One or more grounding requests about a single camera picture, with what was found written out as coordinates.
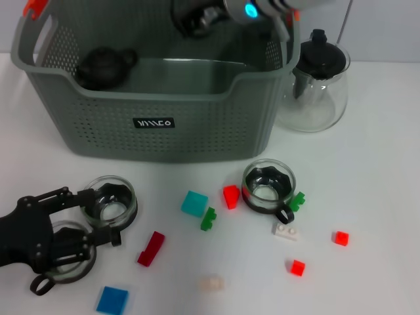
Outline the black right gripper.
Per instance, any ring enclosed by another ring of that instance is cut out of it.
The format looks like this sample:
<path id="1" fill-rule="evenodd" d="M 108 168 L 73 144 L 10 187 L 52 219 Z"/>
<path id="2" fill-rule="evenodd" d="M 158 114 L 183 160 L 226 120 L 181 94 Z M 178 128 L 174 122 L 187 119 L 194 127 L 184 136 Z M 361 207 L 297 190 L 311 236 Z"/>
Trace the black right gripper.
<path id="1" fill-rule="evenodd" d="M 172 23 L 183 37 L 207 37 L 229 19 L 224 1 L 172 1 Z"/>

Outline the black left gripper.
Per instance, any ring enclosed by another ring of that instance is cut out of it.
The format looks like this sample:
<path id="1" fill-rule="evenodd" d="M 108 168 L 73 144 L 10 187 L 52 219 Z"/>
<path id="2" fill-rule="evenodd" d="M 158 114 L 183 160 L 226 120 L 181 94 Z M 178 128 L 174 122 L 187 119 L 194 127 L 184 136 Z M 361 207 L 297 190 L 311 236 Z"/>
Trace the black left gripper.
<path id="1" fill-rule="evenodd" d="M 49 213 L 72 207 L 93 207 L 95 191 L 73 194 L 63 187 L 40 196 L 20 198 L 15 210 L 1 217 L 1 266 L 24 263 L 36 274 L 50 267 L 87 261 L 91 249 L 114 244 L 114 229 L 109 226 L 92 232 L 61 228 L 54 233 Z"/>

